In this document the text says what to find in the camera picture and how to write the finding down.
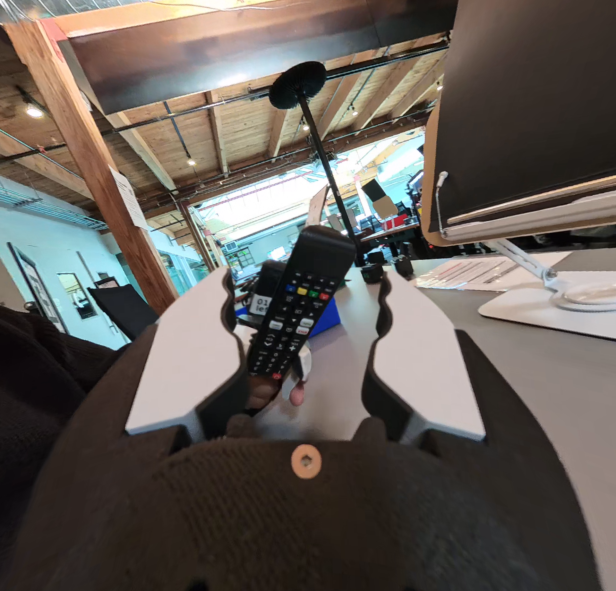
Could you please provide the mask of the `black pole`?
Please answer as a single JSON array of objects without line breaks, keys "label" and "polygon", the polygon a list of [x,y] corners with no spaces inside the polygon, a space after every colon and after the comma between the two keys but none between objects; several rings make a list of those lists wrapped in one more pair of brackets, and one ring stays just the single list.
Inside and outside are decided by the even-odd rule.
[{"label": "black pole", "polygon": [[355,249],[357,252],[355,264],[358,267],[363,267],[365,266],[365,260],[364,254],[360,250],[360,241],[358,241],[358,238],[351,226],[350,218],[346,212],[338,185],[329,165],[326,150],[321,142],[317,125],[309,107],[310,99],[320,92],[325,85],[326,79],[327,71],[322,63],[305,62],[297,64],[288,69],[286,72],[283,72],[275,80],[269,89],[269,101],[277,110],[290,110],[297,105],[301,107],[304,120],[309,126],[312,145],[322,163],[329,186],[338,206],[339,214],[342,217],[347,236],[355,244]]}]

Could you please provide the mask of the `cardboard sheet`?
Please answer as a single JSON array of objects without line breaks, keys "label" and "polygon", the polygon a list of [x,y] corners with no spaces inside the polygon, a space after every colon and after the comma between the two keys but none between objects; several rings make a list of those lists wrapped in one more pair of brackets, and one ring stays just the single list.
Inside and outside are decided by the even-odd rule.
[{"label": "cardboard sheet", "polygon": [[307,213],[306,226],[320,225],[322,221],[322,213],[324,210],[325,202],[327,200],[327,194],[329,191],[328,186],[324,186],[311,198],[309,202],[309,210]]}]

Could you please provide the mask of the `printed paper sheet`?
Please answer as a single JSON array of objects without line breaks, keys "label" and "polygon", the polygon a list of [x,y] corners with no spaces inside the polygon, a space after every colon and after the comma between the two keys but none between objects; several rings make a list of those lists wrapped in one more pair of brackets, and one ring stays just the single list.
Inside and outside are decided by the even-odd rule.
[{"label": "printed paper sheet", "polygon": [[424,289],[506,292],[539,285],[540,280],[512,259],[492,256],[451,259],[419,276],[415,285]]}]

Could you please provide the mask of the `black remote control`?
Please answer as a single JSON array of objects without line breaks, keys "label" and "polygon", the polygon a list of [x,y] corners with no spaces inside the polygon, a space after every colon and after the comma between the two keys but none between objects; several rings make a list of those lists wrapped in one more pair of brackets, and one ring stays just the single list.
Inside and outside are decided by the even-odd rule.
[{"label": "black remote control", "polygon": [[302,230],[251,343],[249,375],[285,377],[355,257],[347,236],[321,225]]}]

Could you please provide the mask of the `black display board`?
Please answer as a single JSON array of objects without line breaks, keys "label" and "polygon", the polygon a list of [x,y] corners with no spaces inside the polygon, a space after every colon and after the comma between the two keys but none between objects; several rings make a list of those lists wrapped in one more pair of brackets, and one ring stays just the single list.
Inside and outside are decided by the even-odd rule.
[{"label": "black display board", "polygon": [[443,77],[431,244],[615,223],[615,0],[458,0]]}]

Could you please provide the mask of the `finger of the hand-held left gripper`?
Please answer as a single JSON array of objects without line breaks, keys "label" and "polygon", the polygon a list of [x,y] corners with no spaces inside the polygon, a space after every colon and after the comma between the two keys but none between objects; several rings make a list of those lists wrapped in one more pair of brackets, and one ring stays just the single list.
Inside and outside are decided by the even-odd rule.
[{"label": "finger of the hand-held left gripper", "polygon": [[292,362],[290,369],[282,379],[281,395],[284,400],[292,400],[293,392],[298,385],[304,384],[312,369],[312,352],[310,348],[302,348]]}]

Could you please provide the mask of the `wooden post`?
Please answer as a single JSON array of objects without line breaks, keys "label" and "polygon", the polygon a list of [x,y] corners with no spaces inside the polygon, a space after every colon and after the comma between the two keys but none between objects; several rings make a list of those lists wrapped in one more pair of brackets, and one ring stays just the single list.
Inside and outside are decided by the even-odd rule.
[{"label": "wooden post", "polygon": [[118,169],[57,40],[39,20],[9,23],[4,29],[28,67],[146,301],[162,315],[178,293],[149,231],[136,226],[131,218],[113,176]]}]

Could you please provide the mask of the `black and tan board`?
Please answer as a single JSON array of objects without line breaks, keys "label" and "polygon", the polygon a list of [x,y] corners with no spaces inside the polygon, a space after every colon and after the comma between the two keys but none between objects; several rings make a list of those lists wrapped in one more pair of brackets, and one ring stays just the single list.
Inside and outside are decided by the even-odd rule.
[{"label": "black and tan board", "polygon": [[391,197],[386,194],[377,178],[373,178],[364,183],[362,185],[362,191],[371,201],[373,210],[379,218],[385,220],[397,216],[397,205],[393,202]]}]

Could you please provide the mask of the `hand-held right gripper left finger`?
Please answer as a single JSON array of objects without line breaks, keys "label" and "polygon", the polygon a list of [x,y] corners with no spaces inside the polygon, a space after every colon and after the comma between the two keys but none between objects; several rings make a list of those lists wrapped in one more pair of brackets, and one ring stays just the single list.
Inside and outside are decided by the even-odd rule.
[{"label": "hand-held right gripper left finger", "polygon": [[190,438],[221,438],[248,400],[243,343],[235,334],[235,291],[221,267],[158,319],[125,430],[179,426]]}]

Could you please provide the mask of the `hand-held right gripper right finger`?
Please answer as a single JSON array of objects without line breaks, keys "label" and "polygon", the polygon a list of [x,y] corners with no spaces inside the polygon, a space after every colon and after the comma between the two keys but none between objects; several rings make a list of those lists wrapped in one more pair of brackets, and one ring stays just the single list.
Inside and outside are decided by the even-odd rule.
[{"label": "hand-held right gripper right finger", "polygon": [[395,271],[383,275],[377,338],[366,363],[361,398],[395,442],[428,431],[483,441],[486,429],[451,320]]}]

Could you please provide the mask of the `blue plastic bin with tag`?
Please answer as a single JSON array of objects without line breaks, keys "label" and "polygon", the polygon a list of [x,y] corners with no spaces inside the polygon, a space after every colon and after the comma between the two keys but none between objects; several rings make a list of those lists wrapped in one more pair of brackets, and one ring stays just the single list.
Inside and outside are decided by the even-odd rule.
[{"label": "blue plastic bin with tag", "polygon": [[323,311],[321,317],[316,322],[312,329],[312,333],[309,335],[309,338],[323,333],[325,331],[330,330],[331,328],[341,324],[341,317],[339,315],[339,311],[336,305],[336,300],[334,297],[331,298],[327,307]]}]

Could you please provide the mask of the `person's left hand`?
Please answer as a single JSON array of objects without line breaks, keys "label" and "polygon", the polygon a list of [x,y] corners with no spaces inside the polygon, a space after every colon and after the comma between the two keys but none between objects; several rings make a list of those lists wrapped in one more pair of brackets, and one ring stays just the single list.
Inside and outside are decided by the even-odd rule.
[{"label": "person's left hand", "polygon": [[[283,380],[276,380],[268,376],[249,376],[248,379],[248,400],[245,410],[248,412],[258,412],[269,405],[281,391]],[[305,397],[305,380],[299,380],[292,387],[288,401],[290,405],[299,407],[303,404]]]}]

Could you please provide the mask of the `white stand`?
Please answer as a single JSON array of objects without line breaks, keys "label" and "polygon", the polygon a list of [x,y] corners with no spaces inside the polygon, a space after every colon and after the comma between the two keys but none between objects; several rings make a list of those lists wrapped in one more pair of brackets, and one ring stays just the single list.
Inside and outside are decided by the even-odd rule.
[{"label": "white stand", "polygon": [[510,289],[479,307],[481,316],[615,340],[615,272],[557,272],[509,240],[487,245],[539,279],[542,287]]}]

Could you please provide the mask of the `paper notice on post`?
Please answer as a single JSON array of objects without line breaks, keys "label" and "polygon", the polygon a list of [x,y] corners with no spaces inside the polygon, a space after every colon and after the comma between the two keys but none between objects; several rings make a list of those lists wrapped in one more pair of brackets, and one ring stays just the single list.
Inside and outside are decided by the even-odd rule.
[{"label": "paper notice on post", "polygon": [[133,225],[135,227],[145,230],[146,232],[149,232],[149,226],[129,180],[119,171],[113,169],[111,166],[109,168],[115,180],[115,184],[118,188],[119,195],[124,202],[124,205]]}]

